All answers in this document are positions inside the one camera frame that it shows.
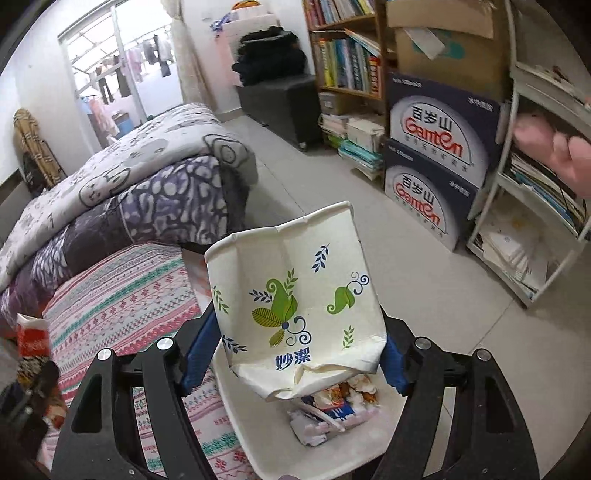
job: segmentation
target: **leaf pattern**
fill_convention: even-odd
[[[279,330],[277,333],[275,333],[270,339],[269,339],[269,346],[271,348],[278,346],[281,344],[281,342],[283,341],[283,337],[285,336],[285,330],[282,328],[281,330]]]
[[[351,344],[355,341],[353,338],[354,331],[355,329],[351,325],[349,325],[348,330],[343,330],[345,334],[343,337],[343,348],[351,348]]]
[[[279,327],[283,321],[272,311],[259,307],[252,311],[252,318],[263,327]]]
[[[253,290],[248,293],[254,297],[254,301],[264,301],[265,303],[270,303],[273,300],[273,295],[267,291]]]
[[[294,296],[291,296],[290,306],[287,309],[287,313],[285,314],[285,321],[287,322],[291,317],[294,316],[294,313],[297,311],[297,300]]]
[[[228,350],[233,351],[234,353],[238,353],[239,351],[246,352],[246,345],[238,345],[233,338],[222,335],[222,343]]]
[[[314,273],[318,273],[318,270],[326,267],[325,262],[326,257],[329,254],[329,245],[330,244],[321,245],[320,250],[318,250],[314,255],[316,257],[314,260],[314,265],[312,265],[312,270],[314,270]]]
[[[266,303],[272,301],[270,309],[260,307],[252,311],[252,318],[254,318],[254,321],[259,325],[263,327],[281,327],[281,330],[274,333],[269,339],[270,347],[278,346],[283,342],[286,336],[286,330],[291,334],[291,337],[287,340],[288,345],[292,345],[290,344],[290,339],[294,342],[293,345],[295,345],[295,335],[302,334],[300,335],[300,338],[302,339],[307,339],[308,337],[311,338],[309,332],[304,332],[306,321],[303,317],[296,317],[294,321],[294,323],[297,322],[298,319],[304,321],[304,327],[302,330],[299,332],[292,332],[289,330],[289,320],[296,314],[298,309],[297,300],[292,294],[297,280],[296,271],[292,268],[287,271],[287,278],[283,283],[276,278],[270,279],[266,286],[268,292],[257,290],[249,292],[255,301],[264,301]]]
[[[216,301],[218,311],[223,311],[224,313],[228,313],[228,309],[230,308],[222,298],[222,293],[219,291],[217,285],[213,286],[213,298]]]
[[[335,291],[335,303],[328,305],[326,311],[331,315],[336,315],[343,311],[345,307],[351,308],[355,305],[355,296],[348,287],[339,287]]]
[[[277,318],[285,318],[287,309],[289,308],[290,298],[279,280],[272,278],[267,282],[267,290],[273,294],[273,304],[271,310],[277,316]]]

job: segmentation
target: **white plastic bin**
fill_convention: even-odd
[[[282,475],[329,480],[364,465],[385,453],[406,402],[378,369],[376,375],[370,375],[378,389],[378,415],[318,447],[308,447],[290,427],[291,402],[265,402],[243,384],[229,369],[221,343],[212,367],[232,426],[262,480],[277,480]]]

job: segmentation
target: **bed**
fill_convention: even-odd
[[[203,253],[243,228],[257,180],[253,152],[201,104],[128,134],[24,208],[0,251],[0,333],[14,335],[17,313],[49,321],[70,404],[100,349],[144,350],[201,315],[211,301]],[[14,370],[14,349],[2,353]],[[134,401],[141,467],[164,473],[141,389]],[[185,406],[217,477],[256,478],[212,371]],[[58,438],[45,440],[48,466]]]
[[[243,228],[255,156],[202,104],[156,117],[31,201],[0,251],[0,336],[130,245],[198,251]]]

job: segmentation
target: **blue gripper pad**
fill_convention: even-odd
[[[192,389],[201,385],[221,335],[216,313],[211,309],[187,354],[187,366],[180,383],[183,395],[188,395]]]
[[[404,356],[400,353],[389,334],[379,365],[382,367],[388,385],[394,387],[401,395],[405,395],[408,381],[404,377]]]

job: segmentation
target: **metal screw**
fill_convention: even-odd
[[[431,341],[428,338],[423,338],[423,337],[417,338],[415,340],[414,344],[420,350],[429,350],[431,348]]]
[[[483,348],[476,352],[476,356],[478,357],[478,360],[482,360],[483,362],[488,362],[491,359],[491,353]]]
[[[103,348],[96,357],[99,360],[107,360],[111,356],[111,349],[110,348]]]
[[[156,346],[160,350],[168,350],[173,345],[174,345],[174,340],[172,340],[172,338],[168,338],[168,337],[161,338],[160,340],[158,340],[158,343],[156,344]]]

